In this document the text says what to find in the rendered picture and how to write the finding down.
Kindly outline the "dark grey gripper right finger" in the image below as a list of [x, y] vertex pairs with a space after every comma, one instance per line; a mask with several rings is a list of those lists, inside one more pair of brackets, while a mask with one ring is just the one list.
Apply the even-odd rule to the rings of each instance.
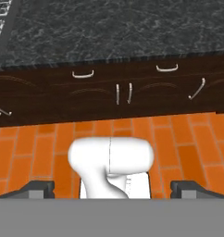
[[195, 181], [172, 181], [170, 190], [173, 199], [224, 199], [224, 194], [209, 191]]

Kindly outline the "dark wood cupboard door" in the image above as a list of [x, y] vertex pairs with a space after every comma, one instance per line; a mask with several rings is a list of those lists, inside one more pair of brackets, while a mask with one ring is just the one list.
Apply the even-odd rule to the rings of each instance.
[[188, 98], [193, 108], [203, 112], [224, 113], [224, 73], [195, 77], [187, 97], [198, 89], [202, 78], [205, 78], [205, 87], [193, 100]]
[[[129, 83], [132, 83], [131, 103], [128, 104]], [[124, 85], [124, 112], [129, 117], [150, 117], [177, 112], [188, 100], [181, 85], [171, 81], [129, 81]]]
[[54, 105], [53, 122], [74, 122], [104, 119], [120, 119], [121, 89], [119, 105], [116, 103], [117, 82], [96, 82], [49, 86]]
[[12, 111], [0, 117], [0, 127], [45, 122], [54, 110], [45, 81], [28, 71], [0, 72], [0, 108]]

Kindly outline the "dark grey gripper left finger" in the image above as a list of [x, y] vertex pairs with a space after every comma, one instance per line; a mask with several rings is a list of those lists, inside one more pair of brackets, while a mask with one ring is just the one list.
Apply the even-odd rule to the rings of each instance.
[[54, 181], [30, 181], [18, 190], [1, 194], [0, 198], [54, 199], [54, 189]]

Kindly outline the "grey hob with grates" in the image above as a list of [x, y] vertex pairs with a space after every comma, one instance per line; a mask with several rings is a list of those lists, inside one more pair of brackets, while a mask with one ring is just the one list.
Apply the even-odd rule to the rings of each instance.
[[20, 0], [0, 0], [0, 56], [5, 51], [19, 7]]

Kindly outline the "dark wood drawer front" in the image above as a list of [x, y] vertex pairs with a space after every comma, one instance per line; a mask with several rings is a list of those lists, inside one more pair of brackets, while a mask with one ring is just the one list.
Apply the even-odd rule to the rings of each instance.
[[[88, 79], [75, 79], [71, 76], [72, 71], [75, 71], [77, 74], [88, 74], [92, 70], [94, 70], [94, 75]], [[44, 69], [42, 75], [50, 86], [63, 86], [121, 80], [124, 78], [124, 73], [125, 67], [123, 65], [97, 64]]]
[[[179, 69], [173, 72], [162, 73], [156, 70], [160, 68], [173, 68], [179, 65]], [[224, 56], [197, 56], [186, 58], [169, 58], [149, 61], [133, 61], [125, 65], [124, 77], [127, 81], [173, 81], [189, 76], [206, 76], [210, 74], [224, 73]]]

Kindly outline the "white rounded pedestal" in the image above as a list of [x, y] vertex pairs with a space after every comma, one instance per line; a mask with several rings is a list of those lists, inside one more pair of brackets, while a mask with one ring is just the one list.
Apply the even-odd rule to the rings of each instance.
[[134, 137], [75, 140], [68, 162], [81, 179], [80, 199], [150, 199], [151, 144]]

